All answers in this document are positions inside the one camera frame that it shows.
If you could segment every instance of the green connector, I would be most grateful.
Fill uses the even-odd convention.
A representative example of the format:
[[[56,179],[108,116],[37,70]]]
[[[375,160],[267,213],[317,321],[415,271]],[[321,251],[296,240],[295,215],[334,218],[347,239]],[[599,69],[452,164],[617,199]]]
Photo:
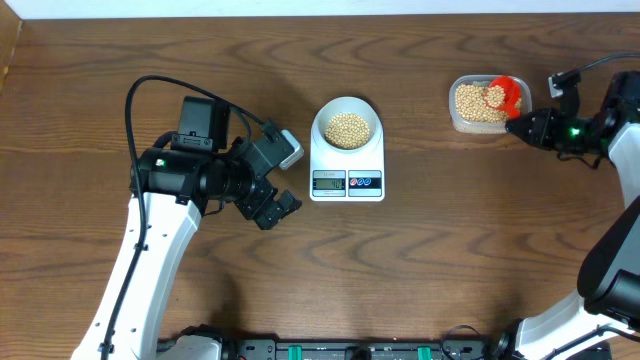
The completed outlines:
[[[289,346],[289,360],[302,360],[302,346]]]
[[[431,348],[427,346],[418,348],[418,360],[432,360],[431,359]]]

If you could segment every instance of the white bowl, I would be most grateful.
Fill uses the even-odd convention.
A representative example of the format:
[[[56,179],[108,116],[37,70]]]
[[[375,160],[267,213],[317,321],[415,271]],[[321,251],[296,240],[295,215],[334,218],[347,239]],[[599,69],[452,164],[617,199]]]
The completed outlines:
[[[327,142],[327,140],[325,139],[325,132],[327,131],[327,127],[329,126],[329,121],[334,116],[341,113],[358,114],[367,122],[367,124],[369,125],[369,141],[366,144],[357,149],[344,150],[337,148]],[[316,115],[315,120],[313,121],[311,134],[313,137],[313,141],[316,141],[318,145],[321,145],[322,147],[327,146],[330,149],[342,154],[351,154],[360,151],[363,148],[368,148],[373,144],[376,144],[380,140],[380,135],[382,134],[382,124],[380,123],[378,114],[376,114],[373,108],[364,100],[345,96],[329,101],[327,105],[320,109],[320,111]]]

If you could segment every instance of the cable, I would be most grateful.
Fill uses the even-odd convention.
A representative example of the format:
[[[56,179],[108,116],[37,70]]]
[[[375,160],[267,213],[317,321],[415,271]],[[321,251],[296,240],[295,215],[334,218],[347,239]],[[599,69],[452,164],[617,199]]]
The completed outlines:
[[[576,340],[568,343],[565,346],[562,346],[562,347],[560,347],[558,349],[554,349],[551,352],[551,354],[549,354],[544,360],[551,360],[551,359],[555,358],[556,356],[562,354],[563,352],[565,352],[565,351],[567,351],[567,350],[569,350],[571,348],[574,348],[574,347],[584,343],[585,341],[588,341],[588,340],[590,340],[590,339],[592,339],[592,338],[594,338],[596,336],[604,335],[604,333],[606,333],[606,332],[612,332],[612,333],[614,333],[616,335],[622,336],[625,339],[631,340],[633,342],[640,343],[640,337],[638,337],[638,336],[633,336],[631,334],[627,334],[626,332],[624,332],[622,330],[616,329],[616,328],[608,326],[608,325],[607,326],[598,326],[592,332],[577,338]]]
[[[609,56],[605,56],[602,59],[598,59],[594,62],[592,62],[591,64],[587,64],[587,65],[583,65],[579,68],[577,68],[575,71],[577,72],[582,72],[585,70],[589,70],[595,66],[598,66],[600,64],[604,64],[606,62],[609,62],[611,60],[617,60],[617,59],[623,59],[623,58],[632,58],[632,57],[640,57],[640,53],[620,53],[620,54],[613,54],[613,55],[609,55]]]
[[[164,82],[180,85],[182,87],[193,90],[195,92],[198,92],[202,95],[205,95],[217,101],[221,101],[228,104],[232,110],[235,109],[234,112],[236,112],[236,114],[240,113],[239,115],[240,120],[242,120],[242,122],[247,127],[249,137],[251,136],[251,127],[249,126],[249,123],[244,118],[244,116],[242,116],[242,114],[247,115],[249,118],[251,118],[253,121],[258,123],[259,125],[261,126],[264,125],[264,122],[258,119],[257,116],[242,109],[241,107],[236,106],[207,90],[201,89],[195,85],[191,85],[184,81],[176,80],[176,79],[173,79],[167,76],[161,76],[161,75],[147,75],[139,78],[138,80],[136,80],[135,83],[133,83],[133,85],[131,85],[129,92],[127,93],[127,99],[124,105],[124,125],[127,133],[127,143],[129,145],[129,154],[131,155],[131,166],[133,167],[133,181],[136,184],[136,196],[138,197],[138,207],[140,209],[140,236],[138,237],[138,242],[136,243],[133,257],[131,258],[131,263],[129,264],[129,268],[127,269],[127,273],[122,282],[122,287],[120,288],[120,292],[118,293],[118,297],[116,298],[116,302],[113,306],[113,311],[111,312],[111,317],[109,318],[109,324],[107,325],[107,331],[104,335],[104,341],[100,344],[100,347],[101,347],[100,358],[102,360],[107,360],[107,358],[109,357],[109,354],[113,351],[112,350],[113,344],[111,343],[111,340],[113,338],[116,320],[118,319],[118,314],[120,313],[122,302],[124,301],[124,297],[127,294],[127,289],[129,288],[129,284],[131,283],[133,272],[135,271],[136,265],[138,264],[138,260],[140,259],[140,254],[144,249],[144,241],[147,235],[147,213],[144,205],[144,193],[142,191],[142,182],[140,180],[140,169],[138,168],[138,154],[136,152],[136,145],[133,138],[133,126],[131,124],[131,105],[133,103],[133,95],[135,94],[138,87],[143,82],[148,80],[158,80],[158,81],[164,81]]]
[[[609,55],[609,56],[605,56],[602,59],[598,59],[594,62],[592,62],[591,64],[587,64],[587,65],[583,65],[579,68],[575,68],[573,70],[569,70],[567,72],[564,72],[562,74],[556,74],[553,75],[553,82],[554,82],[554,87],[556,89],[562,88],[566,83],[569,83],[569,85],[575,85],[577,82],[579,82],[579,78],[578,75],[580,75],[581,72],[585,71],[585,70],[589,70],[593,67],[596,67],[600,64],[604,64],[606,62],[609,62],[611,60],[617,60],[617,59],[623,59],[623,58],[635,58],[635,57],[640,57],[640,53],[620,53],[620,54],[613,54],[613,55]]]
[[[598,158],[596,158],[593,161],[593,164],[589,164],[587,160],[585,160],[582,156],[569,156],[567,153],[564,153],[564,152],[559,152],[558,155],[556,155],[556,157],[560,161],[580,160],[582,161],[583,164],[587,165],[587,167],[591,170],[598,170],[598,166],[600,166],[600,161],[604,159],[604,156],[598,156]]]
[[[468,329],[471,330],[473,332],[475,332],[476,334],[478,334],[478,336],[480,336],[480,333],[478,332],[478,330],[474,329],[472,326],[469,325],[458,325],[453,327],[451,330],[447,331],[447,333],[444,335],[444,337],[442,338],[442,340],[440,341],[440,351],[449,359],[449,360],[455,360],[451,355],[451,351],[449,349],[445,349],[444,348],[444,342],[447,341],[447,339],[449,338],[449,336],[451,336],[451,334],[453,334],[454,332],[461,330],[461,329]],[[485,358],[485,352],[486,352],[486,348],[482,349],[482,355],[480,355],[479,357],[475,358],[475,359],[471,359],[471,360],[481,360]]]

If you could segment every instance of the white wall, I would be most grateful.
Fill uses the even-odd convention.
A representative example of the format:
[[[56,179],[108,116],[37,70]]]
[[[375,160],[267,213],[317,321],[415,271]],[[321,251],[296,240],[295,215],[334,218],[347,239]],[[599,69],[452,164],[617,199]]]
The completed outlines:
[[[5,0],[22,19],[630,12],[640,0]]]

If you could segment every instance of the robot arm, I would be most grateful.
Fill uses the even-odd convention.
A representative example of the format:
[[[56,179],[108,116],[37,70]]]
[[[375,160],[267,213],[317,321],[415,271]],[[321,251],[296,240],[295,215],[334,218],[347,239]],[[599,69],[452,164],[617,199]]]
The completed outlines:
[[[577,290],[503,334],[502,359],[566,359],[616,335],[640,330],[640,72],[616,74],[598,114],[577,117],[579,72],[551,77],[560,110],[537,110],[507,122],[532,146],[561,154],[592,153],[616,166],[625,212],[591,250]]]
[[[198,230],[200,211],[193,202],[176,203],[175,196],[145,193],[145,249],[133,273],[129,291],[115,324],[110,359],[155,359],[158,333],[180,259]],[[140,232],[138,199],[129,201],[129,218],[120,253],[102,302],[73,360],[100,359],[104,332],[131,262]]]
[[[273,228],[301,206],[289,191],[276,200],[278,189],[266,178],[273,168],[285,170],[302,156],[303,150],[291,133],[251,115],[264,133],[252,142],[240,108],[193,85],[161,76],[143,77],[134,84],[127,98],[127,120],[130,98],[145,80],[176,83],[212,99],[186,97],[179,130],[161,136],[134,161],[134,196],[129,202],[122,247],[98,312],[73,353],[74,360],[156,358],[158,333],[176,271],[201,218],[207,215],[209,200],[220,201],[220,210],[225,202],[233,202],[245,219],[255,221],[263,230]],[[227,147],[231,112],[243,120],[248,135],[237,138],[227,153],[218,154]],[[171,148],[165,150],[169,142]],[[141,194],[144,221],[138,201]],[[179,341],[178,348],[179,356],[171,359],[219,359],[221,354],[220,343],[211,338],[187,337]]]

